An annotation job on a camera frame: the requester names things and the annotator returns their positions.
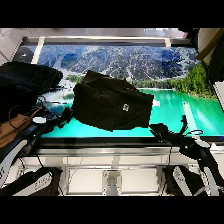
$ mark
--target rocky mountain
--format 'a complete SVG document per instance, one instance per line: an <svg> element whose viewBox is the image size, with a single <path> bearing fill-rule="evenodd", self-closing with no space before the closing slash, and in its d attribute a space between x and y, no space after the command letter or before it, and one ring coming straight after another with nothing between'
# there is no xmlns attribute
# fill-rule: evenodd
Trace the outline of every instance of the rocky mountain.
<svg viewBox="0 0 224 224"><path fill-rule="evenodd" d="M167 79L185 77L196 51L183 47L44 45L38 64L68 74L85 75L93 70L116 78Z"/></svg>

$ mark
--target logo on garment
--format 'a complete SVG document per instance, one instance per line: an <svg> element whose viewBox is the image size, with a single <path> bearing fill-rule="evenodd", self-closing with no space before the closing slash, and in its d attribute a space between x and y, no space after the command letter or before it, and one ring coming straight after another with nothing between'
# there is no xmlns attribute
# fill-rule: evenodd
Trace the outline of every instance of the logo on garment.
<svg viewBox="0 0 224 224"><path fill-rule="evenodd" d="M129 105L128 104L124 104L123 110L128 111L129 110Z"/></svg>

